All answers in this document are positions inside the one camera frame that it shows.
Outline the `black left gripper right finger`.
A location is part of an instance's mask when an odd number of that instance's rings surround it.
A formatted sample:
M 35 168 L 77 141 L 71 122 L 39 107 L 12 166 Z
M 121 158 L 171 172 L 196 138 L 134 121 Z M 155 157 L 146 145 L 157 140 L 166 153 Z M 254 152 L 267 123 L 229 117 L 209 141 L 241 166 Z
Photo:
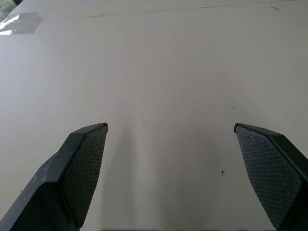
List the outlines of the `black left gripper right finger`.
M 282 134 L 236 123 L 250 184 L 277 231 L 308 231 L 308 159 Z

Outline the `clear tape patch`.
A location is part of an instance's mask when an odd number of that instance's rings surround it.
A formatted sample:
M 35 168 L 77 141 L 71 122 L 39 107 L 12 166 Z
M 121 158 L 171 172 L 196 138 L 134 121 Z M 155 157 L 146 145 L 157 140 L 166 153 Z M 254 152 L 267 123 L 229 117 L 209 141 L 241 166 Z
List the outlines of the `clear tape patch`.
M 10 14 L 0 22 L 0 36 L 33 34 L 42 21 L 38 13 Z

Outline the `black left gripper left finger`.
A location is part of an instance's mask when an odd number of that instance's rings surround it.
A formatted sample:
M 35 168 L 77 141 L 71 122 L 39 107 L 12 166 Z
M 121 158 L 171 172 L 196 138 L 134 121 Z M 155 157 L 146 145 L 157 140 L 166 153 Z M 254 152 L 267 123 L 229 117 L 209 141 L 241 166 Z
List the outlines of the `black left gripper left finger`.
M 98 183 L 107 123 L 69 134 L 0 220 L 0 231 L 80 231 Z

